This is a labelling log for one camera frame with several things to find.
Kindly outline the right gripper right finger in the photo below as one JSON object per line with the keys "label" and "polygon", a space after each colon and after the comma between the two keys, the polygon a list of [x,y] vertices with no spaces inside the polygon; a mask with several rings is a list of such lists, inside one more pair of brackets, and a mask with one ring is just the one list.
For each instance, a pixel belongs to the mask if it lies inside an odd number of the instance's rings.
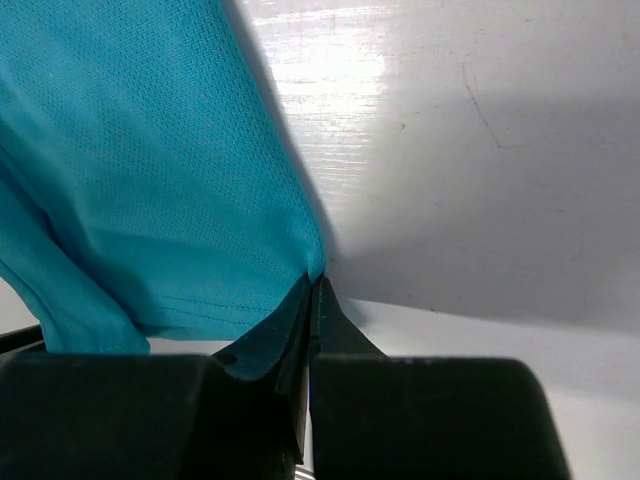
{"label": "right gripper right finger", "polygon": [[544,389],[523,362],[398,357],[312,291],[310,413],[319,479],[566,479]]}

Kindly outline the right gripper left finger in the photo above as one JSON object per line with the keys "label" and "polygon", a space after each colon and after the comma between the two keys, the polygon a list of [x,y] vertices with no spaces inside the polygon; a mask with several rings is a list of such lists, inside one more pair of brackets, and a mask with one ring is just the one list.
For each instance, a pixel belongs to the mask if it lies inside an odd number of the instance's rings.
{"label": "right gripper left finger", "polygon": [[1,338],[5,479],[291,479],[304,455],[311,285],[217,353],[53,354]]}

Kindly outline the teal t shirt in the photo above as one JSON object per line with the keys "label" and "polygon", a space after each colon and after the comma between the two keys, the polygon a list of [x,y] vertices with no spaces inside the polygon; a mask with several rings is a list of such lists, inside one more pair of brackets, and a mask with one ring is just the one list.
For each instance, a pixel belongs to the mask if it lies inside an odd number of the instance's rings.
{"label": "teal t shirt", "polygon": [[1,5],[1,275],[48,350],[233,340],[325,255],[219,1]]}

